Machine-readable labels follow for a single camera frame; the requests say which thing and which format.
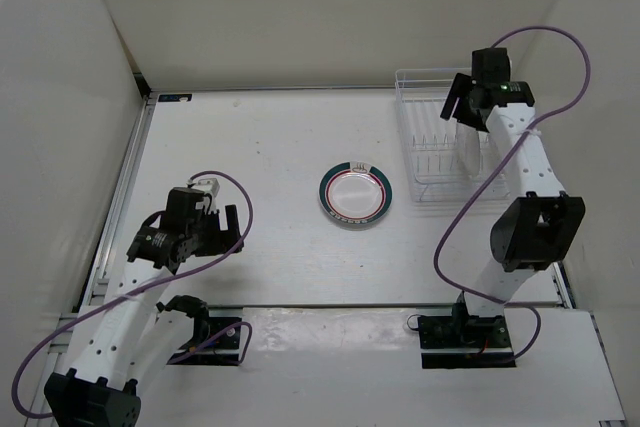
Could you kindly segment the teal rimmed white plate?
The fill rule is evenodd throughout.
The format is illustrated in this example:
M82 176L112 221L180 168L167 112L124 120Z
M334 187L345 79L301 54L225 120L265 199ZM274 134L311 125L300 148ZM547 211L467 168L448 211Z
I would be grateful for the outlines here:
M324 214L342 228L364 230L379 223L391 210L393 188L374 165L349 161L330 168L318 187Z

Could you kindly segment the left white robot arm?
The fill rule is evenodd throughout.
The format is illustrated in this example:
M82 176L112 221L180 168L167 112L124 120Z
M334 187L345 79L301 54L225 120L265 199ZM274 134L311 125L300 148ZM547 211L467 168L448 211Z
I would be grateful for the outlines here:
M207 304L176 295L160 300L169 280L191 257L239 252L237 209L216 207L214 178L172 189L163 210L140 226L126 265L96 330L64 374L48 378L44 394L60 426L133 426L141 394L171 360L179 360L213 335ZM227 225L220 225L220 218Z

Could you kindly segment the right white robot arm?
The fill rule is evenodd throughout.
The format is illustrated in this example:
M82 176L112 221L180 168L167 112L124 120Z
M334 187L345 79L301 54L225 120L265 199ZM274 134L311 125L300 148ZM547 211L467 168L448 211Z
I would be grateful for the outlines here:
M491 47L473 51L471 72L454 77L440 114L456 121L458 152L471 171L479 167L479 135L487 135L511 198L491 228L488 264L461 291L466 312L449 322L460 346L476 344L486 331L483 319L503 316L529 278L564 259L586 212L550 165L535 132L534 103L529 85L512 80L506 49Z

